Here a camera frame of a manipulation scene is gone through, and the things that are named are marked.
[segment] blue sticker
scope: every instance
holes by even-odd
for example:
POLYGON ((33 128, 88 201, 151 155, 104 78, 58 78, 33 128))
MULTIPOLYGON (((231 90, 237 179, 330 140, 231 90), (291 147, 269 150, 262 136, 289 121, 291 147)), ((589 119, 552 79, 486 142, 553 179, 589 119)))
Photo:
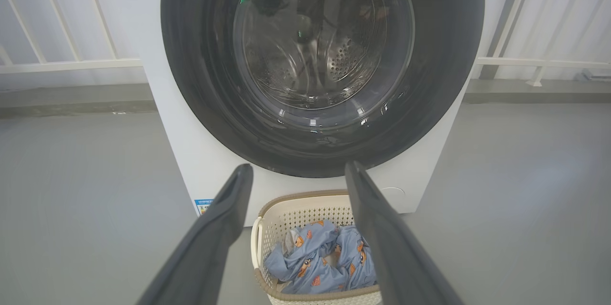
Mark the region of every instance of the blue sticker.
POLYGON ((195 200, 195 205, 197 206, 197 209, 199 209, 199 215, 206 213, 206 210, 208 209, 208 207, 210 207, 211 203, 212 199, 195 200))

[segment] washing machine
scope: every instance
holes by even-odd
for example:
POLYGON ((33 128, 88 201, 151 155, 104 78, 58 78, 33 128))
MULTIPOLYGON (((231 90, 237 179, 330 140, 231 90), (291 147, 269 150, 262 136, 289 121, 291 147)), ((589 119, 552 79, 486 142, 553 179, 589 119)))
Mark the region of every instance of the washing machine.
POLYGON ((347 161, 417 209, 465 92, 484 0, 136 0, 131 40, 194 210, 254 166, 272 199, 345 189, 347 161))

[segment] laundry basket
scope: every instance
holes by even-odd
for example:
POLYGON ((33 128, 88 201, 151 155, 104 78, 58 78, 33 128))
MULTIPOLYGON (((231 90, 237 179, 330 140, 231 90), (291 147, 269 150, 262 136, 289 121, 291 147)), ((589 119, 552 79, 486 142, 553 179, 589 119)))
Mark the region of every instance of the laundry basket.
POLYGON ((293 227, 330 220, 336 225, 352 225, 354 218, 347 190, 323 190, 284 196, 270 201, 259 213, 251 233, 251 258, 255 277, 274 305, 377 305, 382 301, 379 286, 331 294, 282 294, 277 279, 263 261, 284 240, 293 227))

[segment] washing machine door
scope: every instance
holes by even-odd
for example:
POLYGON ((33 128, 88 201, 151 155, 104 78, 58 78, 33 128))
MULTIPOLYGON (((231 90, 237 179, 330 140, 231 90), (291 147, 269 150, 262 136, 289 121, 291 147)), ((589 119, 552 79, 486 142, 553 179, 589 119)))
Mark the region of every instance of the washing machine door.
POLYGON ((484 0, 161 0, 194 114, 247 161, 343 175, 412 146, 473 64, 484 0))

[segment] blue fabric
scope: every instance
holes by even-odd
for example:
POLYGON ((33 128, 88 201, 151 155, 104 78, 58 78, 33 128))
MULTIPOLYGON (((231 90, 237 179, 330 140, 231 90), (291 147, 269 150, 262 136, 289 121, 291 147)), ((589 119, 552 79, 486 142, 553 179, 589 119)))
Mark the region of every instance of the blue fabric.
POLYGON ((279 280, 290 281, 282 293, 323 294, 373 285, 375 269, 368 256, 369 247, 354 226, 340 229, 324 220, 299 231, 290 255, 284 256, 278 243, 264 264, 279 280), (337 268, 324 259, 331 253, 338 257, 337 268))

